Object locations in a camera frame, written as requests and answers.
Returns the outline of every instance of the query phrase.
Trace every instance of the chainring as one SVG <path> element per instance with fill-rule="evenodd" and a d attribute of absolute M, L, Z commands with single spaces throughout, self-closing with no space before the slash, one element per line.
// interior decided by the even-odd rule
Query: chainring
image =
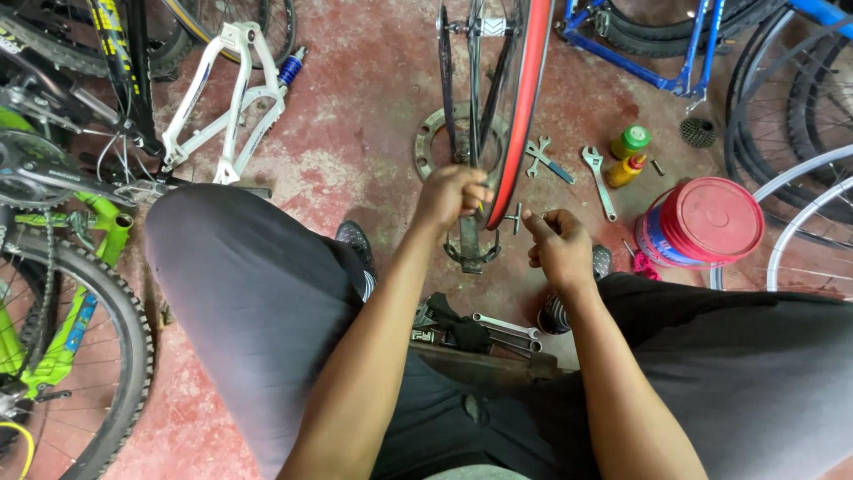
<path fill-rule="evenodd" d="M 38 134 L 0 130 L 0 204 L 25 210 L 47 209 L 66 202 L 72 191 L 17 173 L 27 163 L 75 168 L 66 153 Z"/>

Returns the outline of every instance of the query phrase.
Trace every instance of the blue coil spring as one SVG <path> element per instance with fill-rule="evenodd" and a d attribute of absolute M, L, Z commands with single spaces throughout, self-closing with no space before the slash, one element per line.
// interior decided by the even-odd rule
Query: blue coil spring
<path fill-rule="evenodd" d="M 299 70 L 301 69 L 302 62 L 299 58 L 289 56 L 281 65 L 281 71 L 278 74 L 278 79 L 284 83 L 284 85 L 290 86 L 290 83 L 293 82 L 293 79 L 296 78 L 296 74 L 299 73 Z"/>

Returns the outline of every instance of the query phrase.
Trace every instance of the gray shorts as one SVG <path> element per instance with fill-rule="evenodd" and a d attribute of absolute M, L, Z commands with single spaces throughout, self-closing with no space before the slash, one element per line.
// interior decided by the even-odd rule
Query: gray shorts
<path fill-rule="evenodd" d="M 358 314 L 343 243 L 233 187 L 163 196 L 145 222 L 154 277 L 252 450 L 276 476 L 305 394 Z M 819 477 L 853 454 L 853 307 L 613 274 L 601 297 L 713 479 Z M 599 478 L 580 373 L 481 398 L 409 354 L 373 478 L 499 465 L 533 480 Z"/>

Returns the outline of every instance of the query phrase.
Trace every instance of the rear shock absorber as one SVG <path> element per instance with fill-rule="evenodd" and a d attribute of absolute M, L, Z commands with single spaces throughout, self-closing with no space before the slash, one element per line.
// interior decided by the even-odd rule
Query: rear shock absorber
<path fill-rule="evenodd" d="M 281 70 L 278 73 L 279 81 L 288 87 L 290 86 L 293 79 L 296 78 L 296 74 L 302 69 L 302 59 L 305 58 L 306 53 L 308 53 L 308 49 L 305 47 L 299 47 L 296 50 L 296 53 L 285 59 L 284 63 L 281 65 Z"/>

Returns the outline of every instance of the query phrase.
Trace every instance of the blue bicycle frame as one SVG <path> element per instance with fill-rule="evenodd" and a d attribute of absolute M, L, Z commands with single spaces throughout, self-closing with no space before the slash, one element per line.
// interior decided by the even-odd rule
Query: blue bicycle frame
<path fill-rule="evenodd" d="M 562 32 L 560 32 L 560 36 L 568 43 L 609 61 L 624 71 L 632 73 L 636 77 L 654 85 L 659 90 L 671 91 L 676 97 L 696 98 L 696 102 L 688 107 L 688 112 L 703 102 L 707 95 L 708 79 L 711 76 L 711 62 L 714 60 L 714 49 L 717 47 L 717 35 L 720 29 L 722 6 L 725 0 L 713 0 L 714 8 L 711 11 L 711 30 L 708 32 L 708 44 L 705 47 L 705 59 L 702 62 L 702 74 L 699 77 L 699 81 L 693 86 L 690 85 L 690 74 L 693 71 L 693 63 L 696 59 L 696 50 L 699 46 L 699 35 L 702 32 L 701 26 L 705 19 L 705 11 L 711 0 L 699 1 L 699 7 L 696 9 L 696 17 L 693 19 L 693 33 L 690 35 L 688 52 L 684 56 L 684 66 L 674 79 L 661 77 L 648 68 L 637 65 L 619 53 L 597 44 L 594 40 L 586 38 L 577 32 L 577 28 L 585 21 L 590 20 L 601 9 L 601 5 L 605 1 L 590 0 L 583 8 L 572 12 L 576 0 L 567 0 L 564 17 L 565 26 Z M 803 13 L 812 16 L 822 25 L 833 24 L 847 16 L 841 9 L 823 0 L 788 0 L 788 3 Z M 853 39 L 853 26 L 843 26 L 839 31 L 847 38 Z"/>

